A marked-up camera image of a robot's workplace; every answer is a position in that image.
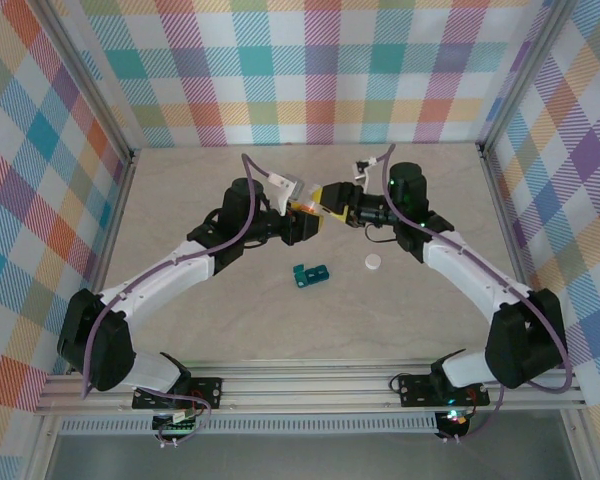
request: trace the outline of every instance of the white cap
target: white cap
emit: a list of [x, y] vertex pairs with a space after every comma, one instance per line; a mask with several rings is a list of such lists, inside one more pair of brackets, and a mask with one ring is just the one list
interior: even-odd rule
[[364, 259], [364, 264], [369, 270], [377, 270], [380, 268], [380, 263], [382, 263], [380, 255], [376, 255], [375, 253], [367, 255], [367, 258]]

